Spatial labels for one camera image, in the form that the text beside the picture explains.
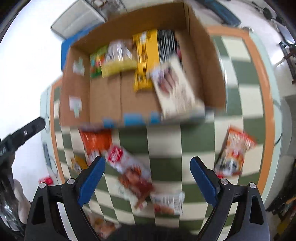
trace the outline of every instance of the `screw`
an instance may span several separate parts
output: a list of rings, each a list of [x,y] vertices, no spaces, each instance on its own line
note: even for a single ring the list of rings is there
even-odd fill
[[[223,185],[227,185],[228,184],[228,180],[223,178],[220,180],[220,182],[223,184]]]
[[[255,183],[250,183],[249,184],[251,188],[256,188],[256,184]]]
[[[39,187],[42,189],[42,188],[45,188],[46,187],[46,183],[41,183],[40,185],[39,185]]]
[[[75,182],[75,179],[73,179],[73,178],[70,178],[70,179],[67,181],[67,183],[68,183],[69,185],[72,185],[74,182]]]

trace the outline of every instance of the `green and white checkered floor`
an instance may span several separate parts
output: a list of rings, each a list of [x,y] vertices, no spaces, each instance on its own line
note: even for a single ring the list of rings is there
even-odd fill
[[[153,205],[135,214],[130,203],[114,188],[118,173],[106,165],[104,176],[86,208],[107,220],[120,223],[154,223],[160,226],[182,227],[198,233],[210,215],[208,205],[193,176],[189,162],[199,156],[208,168],[213,168],[229,125],[244,129],[255,137],[258,145],[245,157],[243,173],[229,179],[232,184],[257,184],[265,143],[265,117],[256,69],[241,38],[212,36],[220,52],[227,75],[227,112],[209,113],[204,123],[150,126],[113,130],[113,143],[132,153],[151,170],[152,183],[158,192],[185,192],[182,216],[154,215]],[[77,129],[59,125],[59,92],[54,92],[54,129],[58,155],[65,179],[77,177],[68,167],[74,155],[85,158],[83,143]],[[227,235],[236,211],[232,205],[220,236]]]

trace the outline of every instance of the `open cardboard box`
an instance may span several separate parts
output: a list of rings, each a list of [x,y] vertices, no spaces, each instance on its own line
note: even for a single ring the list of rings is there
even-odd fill
[[[193,10],[179,2],[121,15],[98,26],[70,48],[60,96],[61,126],[107,128],[159,123],[161,108],[156,93],[135,93],[134,71],[94,79],[90,79],[89,72],[89,56],[99,47],[151,29],[175,31],[183,70],[195,96],[207,109],[225,110],[225,82],[216,48]]]

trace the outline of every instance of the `blue object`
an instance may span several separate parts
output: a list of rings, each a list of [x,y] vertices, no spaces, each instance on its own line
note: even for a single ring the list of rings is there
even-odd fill
[[[137,113],[125,113],[123,115],[123,121],[125,126],[145,125],[143,116]]]
[[[218,202],[216,188],[208,178],[205,170],[198,164],[195,158],[192,158],[190,161],[190,171],[206,202],[215,207]]]
[[[79,197],[78,197],[78,204],[80,207],[83,204],[88,203],[91,200],[91,196],[94,193],[104,171],[105,171],[105,158],[99,157],[100,160],[97,162],[91,173],[88,175],[87,179],[83,183],[83,185],[79,189]]]
[[[222,5],[216,0],[196,0],[204,5],[206,8],[211,9],[215,14],[223,20],[224,23],[237,27],[241,24],[241,20],[235,16],[227,7]]]
[[[75,43],[77,40],[79,40],[82,37],[84,37],[85,35],[87,35],[91,30],[93,30],[95,27],[97,27],[99,25],[100,24],[96,24],[96,25],[91,26],[89,28],[83,29],[83,30],[79,31],[78,33],[76,33],[75,35],[73,35],[72,37],[70,37],[62,42],[62,46],[61,46],[61,70],[62,71],[64,71],[68,50],[71,47],[71,45],[73,43]]]

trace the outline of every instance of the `box flap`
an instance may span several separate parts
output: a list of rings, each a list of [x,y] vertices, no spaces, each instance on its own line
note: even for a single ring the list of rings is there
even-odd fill
[[[146,30],[185,28],[183,3],[160,4],[120,15],[98,26],[73,46],[92,54],[113,40],[131,38]]]
[[[192,8],[188,11],[189,31],[200,67],[205,106],[225,110],[225,81],[217,50]]]

